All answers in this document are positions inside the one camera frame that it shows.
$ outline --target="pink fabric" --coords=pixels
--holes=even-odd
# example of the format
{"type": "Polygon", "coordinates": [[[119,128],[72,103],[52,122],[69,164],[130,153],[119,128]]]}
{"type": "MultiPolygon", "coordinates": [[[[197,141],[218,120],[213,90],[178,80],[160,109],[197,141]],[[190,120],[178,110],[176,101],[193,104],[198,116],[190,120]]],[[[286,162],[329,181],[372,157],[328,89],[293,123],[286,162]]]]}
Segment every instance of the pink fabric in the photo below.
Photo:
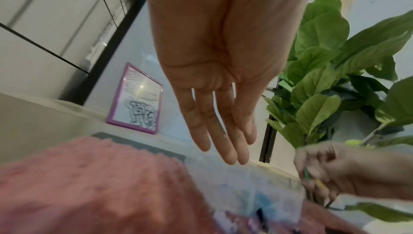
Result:
{"type": "Polygon", "coordinates": [[[214,233],[176,159],[82,138],[0,169],[0,233],[214,233]]]}

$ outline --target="purple frame border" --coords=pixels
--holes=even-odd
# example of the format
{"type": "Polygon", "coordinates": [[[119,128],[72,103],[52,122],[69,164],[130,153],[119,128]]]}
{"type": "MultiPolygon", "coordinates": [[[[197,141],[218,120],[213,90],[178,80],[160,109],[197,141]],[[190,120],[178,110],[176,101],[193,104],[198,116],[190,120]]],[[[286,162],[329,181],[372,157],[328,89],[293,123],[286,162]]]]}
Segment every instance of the purple frame border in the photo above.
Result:
{"type": "Polygon", "coordinates": [[[156,81],[154,78],[152,78],[149,75],[145,74],[144,72],[139,70],[136,66],[132,65],[131,63],[127,63],[126,67],[125,67],[125,70],[123,71],[123,75],[120,78],[119,85],[117,86],[116,95],[113,98],[111,111],[109,112],[109,116],[107,117],[106,122],[109,123],[109,124],[118,125],[118,126],[125,127],[125,128],[128,128],[128,129],[147,132],[147,133],[150,133],[150,134],[156,134],[158,132],[158,126],[159,126],[159,116],[160,116],[160,108],[161,108],[161,104],[162,104],[162,95],[163,95],[163,85],[160,82],[156,81]],[[145,75],[147,78],[151,79],[152,81],[154,81],[154,82],[156,82],[157,84],[160,85],[159,107],[158,107],[158,110],[157,110],[158,111],[158,117],[156,119],[156,128],[155,128],[154,131],[146,129],[146,128],[141,128],[137,125],[132,125],[132,124],[116,121],[116,120],[113,119],[113,115],[115,114],[115,110],[116,110],[117,104],[119,102],[118,99],[119,99],[120,92],[122,90],[123,79],[125,78],[126,72],[128,71],[129,67],[132,67],[133,69],[137,70],[139,73],[145,75]]]}

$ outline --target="framed whiteboard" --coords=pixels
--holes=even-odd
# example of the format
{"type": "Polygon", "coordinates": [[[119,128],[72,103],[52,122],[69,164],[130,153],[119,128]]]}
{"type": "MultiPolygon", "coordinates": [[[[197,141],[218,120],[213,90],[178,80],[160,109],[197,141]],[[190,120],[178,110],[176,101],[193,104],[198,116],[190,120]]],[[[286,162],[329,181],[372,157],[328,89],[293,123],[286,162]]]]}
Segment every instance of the framed whiteboard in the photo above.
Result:
{"type": "Polygon", "coordinates": [[[162,84],[127,63],[106,122],[155,134],[162,92],[162,84]]]}

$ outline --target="palm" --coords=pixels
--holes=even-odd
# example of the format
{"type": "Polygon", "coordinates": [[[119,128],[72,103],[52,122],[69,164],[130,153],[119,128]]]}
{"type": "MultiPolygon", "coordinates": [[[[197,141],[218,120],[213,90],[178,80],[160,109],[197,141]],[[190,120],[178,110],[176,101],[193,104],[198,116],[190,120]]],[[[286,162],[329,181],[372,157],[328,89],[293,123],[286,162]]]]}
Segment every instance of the palm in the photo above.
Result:
{"type": "Polygon", "coordinates": [[[207,151],[209,134],[227,163],[246,163],[255,105],[284,67],[306,0],[148,1],[157,54],[193,140],[207,151]]]}

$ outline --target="human hand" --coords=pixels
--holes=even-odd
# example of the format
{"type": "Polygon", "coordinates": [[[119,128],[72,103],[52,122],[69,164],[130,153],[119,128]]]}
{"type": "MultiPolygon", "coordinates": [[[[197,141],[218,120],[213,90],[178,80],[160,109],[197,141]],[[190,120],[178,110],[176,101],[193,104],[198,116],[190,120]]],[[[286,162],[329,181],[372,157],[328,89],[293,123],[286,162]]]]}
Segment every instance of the human hand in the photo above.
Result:
{"type": "Polygon", "coordinates": [[[340,193],[375,198],[413,200],[413,157],[337,142],[322,142],[296,151],[303,186],[321,198],[335,200],[340,193]],[[304,168],[311,180],[306,180],[304,168]],[[323,189],[315,179],[328,188],[323,189]]]}
{"type": "Polygon", "coordinates": [[[159,62],[201,150],[210,135],[226,163],[247,163],[255,106],[285,66],[306,2],[148,0],[159,62]]]}

